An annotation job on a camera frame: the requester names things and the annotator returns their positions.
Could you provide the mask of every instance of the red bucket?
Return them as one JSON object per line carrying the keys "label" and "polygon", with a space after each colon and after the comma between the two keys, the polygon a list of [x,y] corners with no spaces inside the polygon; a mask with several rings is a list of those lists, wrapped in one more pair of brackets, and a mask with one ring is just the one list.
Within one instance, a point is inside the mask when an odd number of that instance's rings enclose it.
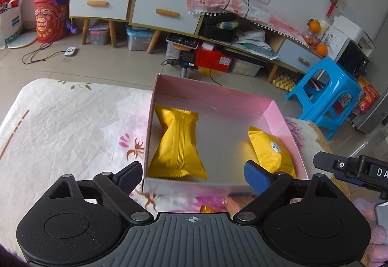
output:
{"label": "red bucket", "polygon": [[69,6],[57,6],[54,0],[34,0],[36,32],[39,43],[50,43],[67,35]]}

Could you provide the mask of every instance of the gray ribbed panel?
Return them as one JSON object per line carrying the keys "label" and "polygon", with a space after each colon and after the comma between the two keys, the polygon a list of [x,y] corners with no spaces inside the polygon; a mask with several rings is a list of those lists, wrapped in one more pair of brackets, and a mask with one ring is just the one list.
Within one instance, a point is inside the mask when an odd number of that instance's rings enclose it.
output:
{"label": "gray ribbed panel", "polygon": [[[191,222],[191,217],[198,221]],[[168,214],[129,229],[110,254],[85,267],[300,267],[274,253],[256,228],[225,213]],[[348,267],[362,267],[352,263]]]}

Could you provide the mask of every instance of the yellow package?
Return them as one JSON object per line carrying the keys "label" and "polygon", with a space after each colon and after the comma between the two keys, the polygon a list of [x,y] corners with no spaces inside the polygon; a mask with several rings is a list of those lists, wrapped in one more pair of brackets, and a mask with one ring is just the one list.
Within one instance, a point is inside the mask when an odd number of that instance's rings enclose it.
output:
{"label": "yellow package", "polygon": [[290,153],[277,137],[253,126],[249,127],[248,135],[262,168],[270,173],[285,172],[296,178]]}
{"label": "yellow package", "polygon": [[148,168],[150,177],[183,177],[207,179],[199,158],[195,138],[198,113],[155,106],[164,135]]}

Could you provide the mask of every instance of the black circular disc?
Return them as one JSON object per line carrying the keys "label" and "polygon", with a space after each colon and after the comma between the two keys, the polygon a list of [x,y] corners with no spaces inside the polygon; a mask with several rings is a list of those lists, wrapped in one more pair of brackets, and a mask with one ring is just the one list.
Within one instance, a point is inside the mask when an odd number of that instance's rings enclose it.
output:
{"label": "black circular disc", "polygon": [[77,237],[89,228],[89,220],[77,213],[61,213],[46,221],[45,231],[58,239]]}
{"label": "black circular disc", "polygon": [[368,246],[368,222],[341,199],[318,198],[283,206],[264,221],[269,245],[305,266],[340,266],[360,260]]}
{"label": "black circular disc", "polygon": [[23,253],[36,264],[78,266],[92,262],[114,248],[123,235],[121,220],[113,211],[64,199],[55,199],[56,207],[33,208],[17,227]]}

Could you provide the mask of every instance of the blue plastic stool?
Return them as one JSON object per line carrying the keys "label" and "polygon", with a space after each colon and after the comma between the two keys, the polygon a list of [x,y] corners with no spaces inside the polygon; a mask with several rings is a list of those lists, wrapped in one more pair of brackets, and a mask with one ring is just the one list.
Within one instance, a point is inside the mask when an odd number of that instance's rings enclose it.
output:
{"label": "blue plastic stool", "polygon": [[[307,83],[319,70],[327,72],[329,82],[320,91],[316,91]],[[303,107],[303,113],[299,119],[311,120],[317,126],[329,129],[330,132],[326,138],[330,140],[356,107],[360,92],[361,87],[358,83],[330,57],[325,57],[286,95],[286,99],[293,95],[297,96]],[[352,100],[338,116],[333,105],[343,94],[350,94]]]}

